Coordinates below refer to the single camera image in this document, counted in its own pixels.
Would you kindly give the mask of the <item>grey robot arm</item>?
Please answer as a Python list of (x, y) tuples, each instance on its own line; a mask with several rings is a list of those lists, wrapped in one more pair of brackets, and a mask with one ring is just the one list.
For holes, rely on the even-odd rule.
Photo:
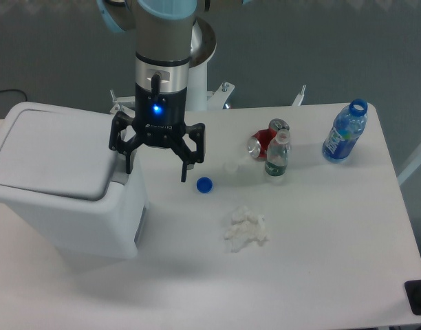
[(205, 126), (185, 123), (189, 71), (198, 50), (193, 30), (203, 12), (244, 6), (245, 1), (98, 1), (105, 23), (136, 30), (135, 114), (119, 110), (111, 123), (109, 149), (131, 155), (141, 145), (171, 149), (182, 161), (181, 180), (202, 163)]

